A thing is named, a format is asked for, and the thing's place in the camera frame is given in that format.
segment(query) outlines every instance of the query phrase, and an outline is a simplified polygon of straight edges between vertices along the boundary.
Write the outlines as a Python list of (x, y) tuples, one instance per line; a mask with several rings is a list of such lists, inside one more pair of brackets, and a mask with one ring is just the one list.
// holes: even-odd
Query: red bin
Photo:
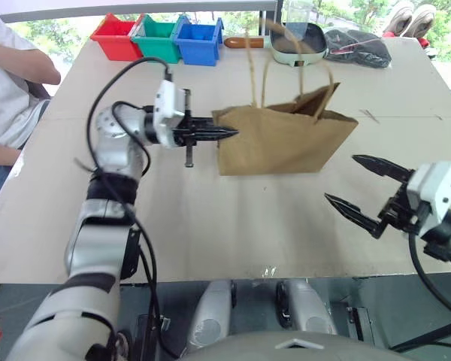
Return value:
[(109, 60), (134, 61), (142, 57), (138, 45), (130, 40), (135, 21), (122, 21), (105, 15), (90, 38), (97, 41)]

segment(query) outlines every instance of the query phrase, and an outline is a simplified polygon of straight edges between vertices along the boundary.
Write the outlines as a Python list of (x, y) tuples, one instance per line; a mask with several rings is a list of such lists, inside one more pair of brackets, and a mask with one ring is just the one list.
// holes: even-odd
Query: floor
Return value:
[[(451, 274), (432, 275), (434, 282), (451, 299)], [(276, 280), (237, 281), (238, 303), (232, 312), (232, 333), (281, 330), (275, 316)], [(437, 303), (415, 275), (379, 278), (311, 278), (311, 285), (325, 302), (347, 302), (366, 307), (378, 344), (390, 346), (451, 322), (451, 313)], [(162, 313), (171, 319), (165, 341), (179, 353), (195, 306), (207, 282), (179, 282), (159, 285)], [(53, 289), (50, 285), (6, 284), (0, 286), (0, 361), (5, 359), (34, 310)], [(137, 316), (146, 314), (148, 289), (121, 289), (120, 328), (136, 332)], [(451, 349), (436, 346), (410, 351), (417, 360), (451, 360)]]

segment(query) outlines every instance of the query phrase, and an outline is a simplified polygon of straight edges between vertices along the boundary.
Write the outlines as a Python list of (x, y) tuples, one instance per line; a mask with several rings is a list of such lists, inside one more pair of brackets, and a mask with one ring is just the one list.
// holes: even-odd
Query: green bin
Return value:
[(158, 23), (149, 15), (139, 19), (140, 25), (132, 35), (132, 41), (136, 43), (144, 56), (157, 56), (170, 63), (178, 63), (180, 51), (174, 43), (174, 36), (182, 16), (175, 23)]

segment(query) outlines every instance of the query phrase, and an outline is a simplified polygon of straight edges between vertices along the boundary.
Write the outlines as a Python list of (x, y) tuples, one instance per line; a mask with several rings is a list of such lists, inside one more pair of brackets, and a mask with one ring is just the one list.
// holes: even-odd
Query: plastic bin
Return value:
[(90, 38), (98, 42), (109, 60), (134, 61), (142, 57), (130, 39), (134, 24), (135, 21), (122, 21), (109, 13)]
[(132, 34), (132, 41), (138, 45), (144, 56), (157, 56), (166, 62), (177, 63), (181, 56), (174, 43), (174, 35), (183, 21), (188, 20), (181, 16), (175, 23), (157, 23), (146, 15)]
[(174, 43), (180, 48), (184, 64), (215, 66), (222, 44), (222, 19), (216, 25), (180, 23)]

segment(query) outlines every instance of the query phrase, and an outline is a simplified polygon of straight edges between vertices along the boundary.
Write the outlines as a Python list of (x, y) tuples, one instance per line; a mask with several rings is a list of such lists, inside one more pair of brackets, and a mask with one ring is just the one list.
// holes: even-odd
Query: person's arm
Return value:
[(20, 155), (20, 150), (0, 145), (0, 165), (13, 165)]
[(52, 60), (38, 49), (17, 50), (0, 45), (0, 68), (33, 83), (60, 83), (60, 73)]

